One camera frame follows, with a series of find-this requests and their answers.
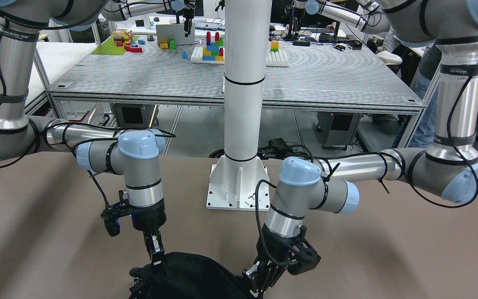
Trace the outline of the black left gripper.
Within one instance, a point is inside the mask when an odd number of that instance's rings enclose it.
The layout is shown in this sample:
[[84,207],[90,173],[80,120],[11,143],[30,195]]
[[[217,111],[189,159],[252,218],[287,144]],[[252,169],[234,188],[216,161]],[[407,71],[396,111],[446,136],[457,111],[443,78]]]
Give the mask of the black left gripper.
[[296,276],[302,264],[298,252],[302,249],[300,236],[281,237],[265,225],[258,228],[257,256],[254,264],[243,270],[246,286],[250,291],[267,291],[273,287],[285,271]]

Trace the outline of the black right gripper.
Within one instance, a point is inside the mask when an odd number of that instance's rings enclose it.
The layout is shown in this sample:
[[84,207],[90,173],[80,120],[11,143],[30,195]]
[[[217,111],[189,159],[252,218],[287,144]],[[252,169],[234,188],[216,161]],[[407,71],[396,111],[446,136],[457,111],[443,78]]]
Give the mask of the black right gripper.
[[151,264],[162,263],[165,250],[159,228],[166,222],[165,199],[148,207],[131,206],[131,220],[134,229],[144,234]]

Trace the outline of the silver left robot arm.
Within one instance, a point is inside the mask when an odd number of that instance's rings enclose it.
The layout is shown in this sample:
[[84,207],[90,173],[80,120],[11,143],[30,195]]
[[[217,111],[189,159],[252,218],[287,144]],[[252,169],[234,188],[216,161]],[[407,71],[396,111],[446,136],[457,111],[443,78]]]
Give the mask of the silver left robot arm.
[[320,256],[305,239],[307,210],[350,213],[359,203],[354,181],[398,180],[423,190],[452,208],[478,195],[476,138],[478,109],[478,0],[372,0],[363,6],[367,20],[359,28],[391,29],[409,45],[434,42],[441,60],[436,125],[427,147],[398,147],[314,162],[286,158],[264,224],[256,215],[258,255],[243,271],[251,293],[262,297],[281,275],[314,269]]

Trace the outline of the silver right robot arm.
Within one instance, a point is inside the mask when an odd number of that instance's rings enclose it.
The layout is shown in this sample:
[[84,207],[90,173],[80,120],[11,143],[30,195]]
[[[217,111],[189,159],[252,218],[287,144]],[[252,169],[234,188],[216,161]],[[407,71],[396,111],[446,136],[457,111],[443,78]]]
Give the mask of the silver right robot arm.
[[99,15],[122,16],[119,0],[0,0],[0,162],[41,151],[72,152],[90,175],[122,175],[120,201],[105,204],[101,214],[110,236],[120,232],[118,219],[131,216],[144,233],[152,265],[165,261],[160,227],[166,221],[158,156],[165,135],[157,129],[99,127],[24,112],[29,79],[42,30],[86,28]]

